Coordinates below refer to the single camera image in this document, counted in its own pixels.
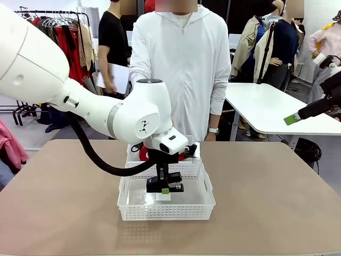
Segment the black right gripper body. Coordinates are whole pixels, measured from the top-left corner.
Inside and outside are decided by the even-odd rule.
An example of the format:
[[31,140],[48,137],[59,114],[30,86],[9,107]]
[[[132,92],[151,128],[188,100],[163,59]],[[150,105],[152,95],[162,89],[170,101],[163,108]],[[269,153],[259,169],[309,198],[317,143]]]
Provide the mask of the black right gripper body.
[[324,99],[329,107],[340,107],[340,76],[332,76],[321,83],[321,88],[325,94]]

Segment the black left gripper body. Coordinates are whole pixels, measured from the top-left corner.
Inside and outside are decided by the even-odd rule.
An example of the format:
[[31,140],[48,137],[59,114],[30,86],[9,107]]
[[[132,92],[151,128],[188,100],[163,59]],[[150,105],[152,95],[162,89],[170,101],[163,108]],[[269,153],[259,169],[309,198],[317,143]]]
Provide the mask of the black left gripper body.
[[160,164],[176,164],[178,163],[178,153],[170,155],[163,151],[158,151],[156,149],[147,149],[148,151],[148,167],[152,167],[154,165]]

